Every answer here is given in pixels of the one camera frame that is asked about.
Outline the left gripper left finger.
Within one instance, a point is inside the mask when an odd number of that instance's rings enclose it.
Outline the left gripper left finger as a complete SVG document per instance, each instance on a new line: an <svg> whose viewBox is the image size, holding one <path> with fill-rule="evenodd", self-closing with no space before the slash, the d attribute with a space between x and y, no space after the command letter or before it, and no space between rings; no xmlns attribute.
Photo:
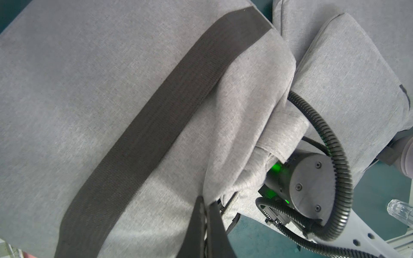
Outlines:
<svg viewBox="0 0 413 258"><path fill-rule="evenodd" d="M190 222L181 248L176 258L204 258L205 256L205 205L198 196L191 214Z"/></svg>

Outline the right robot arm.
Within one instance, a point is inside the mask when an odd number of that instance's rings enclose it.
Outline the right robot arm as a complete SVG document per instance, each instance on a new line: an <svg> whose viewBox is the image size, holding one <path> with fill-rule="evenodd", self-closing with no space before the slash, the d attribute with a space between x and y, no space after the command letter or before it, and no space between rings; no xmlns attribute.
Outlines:
<svg viewBox="0 0 413 258"><path fill-rule="evenodd" d="M332 215L335 176L325 154L295 151L286 163L276 163L259 190L256 206L283 235L299 247L329 258L400 258L354 211L334 240L323 240L313 230Z"/></svg>

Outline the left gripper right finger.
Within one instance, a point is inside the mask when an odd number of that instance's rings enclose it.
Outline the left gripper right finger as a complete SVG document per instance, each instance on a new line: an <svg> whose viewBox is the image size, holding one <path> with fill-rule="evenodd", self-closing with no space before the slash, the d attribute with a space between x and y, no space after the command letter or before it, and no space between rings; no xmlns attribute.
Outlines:
<svg viewBox="0 0 413 258"><path fill-rule="evenodd" d="M236 258L236 254L228 240L217 202L207 207L206 225L206 257Z"/></svg>

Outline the grey laptop bag with strap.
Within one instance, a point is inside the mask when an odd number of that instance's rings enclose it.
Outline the grey laptop bag with strap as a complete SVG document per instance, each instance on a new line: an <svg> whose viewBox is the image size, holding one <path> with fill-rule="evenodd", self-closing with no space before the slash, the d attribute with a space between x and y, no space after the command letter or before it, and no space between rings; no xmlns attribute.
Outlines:
<svg viewBox="0 0 413 258"><path fill-rule="evenodd" d="M201 35L250 1L33 1L1 33L1 239L52 258L77 192ZM172 258L197 196L257 189L308 121L274 27L226 69L125 209L101 258Z"/></svg>

